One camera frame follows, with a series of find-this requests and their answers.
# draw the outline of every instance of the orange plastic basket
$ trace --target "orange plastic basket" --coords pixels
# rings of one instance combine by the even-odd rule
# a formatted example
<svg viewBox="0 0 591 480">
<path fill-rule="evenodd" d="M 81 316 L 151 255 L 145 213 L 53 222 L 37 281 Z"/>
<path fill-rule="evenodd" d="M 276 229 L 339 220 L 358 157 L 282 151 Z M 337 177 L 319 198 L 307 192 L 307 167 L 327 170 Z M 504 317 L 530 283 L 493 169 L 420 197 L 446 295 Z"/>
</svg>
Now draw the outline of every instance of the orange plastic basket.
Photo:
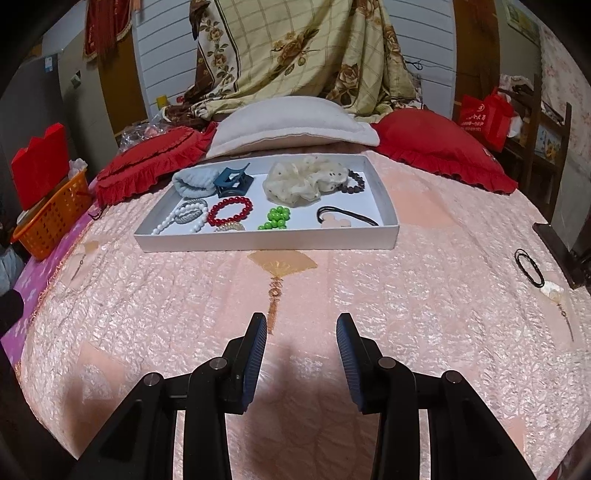
<svg viewBox="0 0 591 480">
<path fill-rule="evenodd" d="M 12 242 L 20 241 L 37 260 L 44 260 L 91 204 L 83 170 L 27 214 L 12 234 Z"/>
</svg>

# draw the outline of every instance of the bed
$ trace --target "bed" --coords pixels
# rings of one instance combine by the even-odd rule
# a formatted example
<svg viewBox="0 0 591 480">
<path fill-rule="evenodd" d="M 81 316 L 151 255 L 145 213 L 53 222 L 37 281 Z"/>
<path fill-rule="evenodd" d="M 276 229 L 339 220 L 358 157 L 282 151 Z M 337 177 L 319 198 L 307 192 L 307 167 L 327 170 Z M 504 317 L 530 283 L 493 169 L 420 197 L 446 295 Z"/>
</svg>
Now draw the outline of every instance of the bed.
<svg viewBox="0 0 591 480">
<path fill-rule="evenodd" d="M 351 402 L 335 338 L 336 318 L 350 312 L 361 335 L 413 371 L 460 371 L 547 479 L 591 420 L 589 294 L 568 289 L 531 229 L 543 218 L 519 191 L 488 193 L 363 154 L 397 210 L 397 246 L 269 257 L 282 271 L 282 296 L 255 401 L 227 418 L 233 477 L 369 478 L 378 419 Z M 145 373 L 191 372 L 269 308 L 272 275 L 250 252 L 140 250 L 133 232 L 164 191 L 81 220 L 87 225 L 77 226 L 34 314 L 15 326 L 24 348 L 11 350 L 12 360 L 24 395 L 75 456 Z M 84 256 L 89 242 L 99 248 Z M 517 248 L 565 288 L 572 337 L 557 305 L 516 266 Z M 182 426 L 181 416 L 175 478 Z M 423 479 L 427 438 L 422 416 Z"/>
</svg>

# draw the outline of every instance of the white paneled wall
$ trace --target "white paneled wall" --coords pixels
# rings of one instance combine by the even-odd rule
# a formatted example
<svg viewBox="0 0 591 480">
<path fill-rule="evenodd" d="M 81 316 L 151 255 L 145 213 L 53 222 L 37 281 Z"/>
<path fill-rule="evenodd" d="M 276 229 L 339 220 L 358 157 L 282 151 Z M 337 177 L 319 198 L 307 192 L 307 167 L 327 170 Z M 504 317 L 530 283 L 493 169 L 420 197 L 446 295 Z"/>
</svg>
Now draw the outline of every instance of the white paneled wall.
<svg viewBox="0 0 591 480">
<path fill-rule="evenodd" d="M 134 42 L 144 102 L 151 115 L 156 98 L 176 103 L 195 80 L 197 42 L 189 23 L 189 0 L 144 0 L 134 18 Z"/>
<path fill-rule="evenodd" d="M 456 83 L 453 4 L 447 0 L 383 0 L 408 61 L 420 60 L 423 99 L 451 117 Z M 156 97 L 176 102 L 195 77 L 197 43 L 191 34 L 189 0 L 144 0 L 134 18 L 134 41 L 144 101 L 152 115 Z"/>
<path fill-rule="evenodd" d="M 420 60 L 423 101 L 434 112 L 452 117 L 456 88 L 456 21 L 452 0 L 383 0 L 402 55 Z"/>
</svg>

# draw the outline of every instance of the red paper box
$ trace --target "red paper box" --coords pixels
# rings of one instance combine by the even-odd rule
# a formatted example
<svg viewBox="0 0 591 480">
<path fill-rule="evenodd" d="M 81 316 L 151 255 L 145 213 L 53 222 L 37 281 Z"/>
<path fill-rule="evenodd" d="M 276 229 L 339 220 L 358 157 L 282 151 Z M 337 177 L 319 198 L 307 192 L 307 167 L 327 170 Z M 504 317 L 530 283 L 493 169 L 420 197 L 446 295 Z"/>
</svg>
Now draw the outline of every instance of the red paper box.
<svg viewBox="0 0 591 480">
<path fill-rule="evenodd" d="M 12 159 L 12 179 L 23 210 L 33 207 L 68 175 L 66 130 L 54 124 L 44 138 L 33 137 Z"/>
</svg>

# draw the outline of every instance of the white tray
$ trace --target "white tray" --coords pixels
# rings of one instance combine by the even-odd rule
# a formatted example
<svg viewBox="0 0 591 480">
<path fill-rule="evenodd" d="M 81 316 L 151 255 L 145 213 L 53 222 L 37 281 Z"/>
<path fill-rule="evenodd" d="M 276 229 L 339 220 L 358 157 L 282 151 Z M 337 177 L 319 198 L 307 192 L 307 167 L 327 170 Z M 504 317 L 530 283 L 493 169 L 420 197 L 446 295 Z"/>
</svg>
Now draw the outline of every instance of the white tray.
<svg viewBox="0 0 591 480">
<path fill-rule="evenodd" d="M 365 179 L 365 191 L 354 194 L 335 191 L 323 194 L 319 201 L 309 205 L 291 208 L 291 218 L 285 230 L 257 230 L 267 221 L 267 213 L 274 203 L 267 200 L 262 189 L 262 182 L 277 161 L 296 161 L 306 156 L 270 155 L 266 157 L 244 158 L 218 163 L 208 163 L 198 168 L 226 167 L 235 170 L 250 163 L 246 173 L 254 178 L 248 196 L 252 200 L 253 210 L 241 223 L 246 231 L 216 232 L 209 224 L 198 233 L 190 233 L 194 222 L 185 225 L 171 224 L 159 235 L 152 235 L 154 228 L 183 199 L 171 185 L 164 196 L 148 213 L 134 233 L 134 237 L 144 252 L 192 252 L 225 250 L 392 250 L 398 237 L 398 218 L 384 184 L 373 165 L 364 155 L 318 154 L 323 158 L 341 163 L 341 165 L 359 173 Z M 217 195 L 206 198 L 209 207 L 220 201 Z M 360 220 L 334 213 L 337 219 L 350 220 L 351 227 L 321 228 L 316 219 L 316 211 L 321 206 L 332 205 L 343 210 L 365 215 L 375 220 L 379 226 L 371 226 Z M 227 218 L 242 210 L 242 204 L 229 205 L 220 210 L 218 217 Z"/>
</svg>

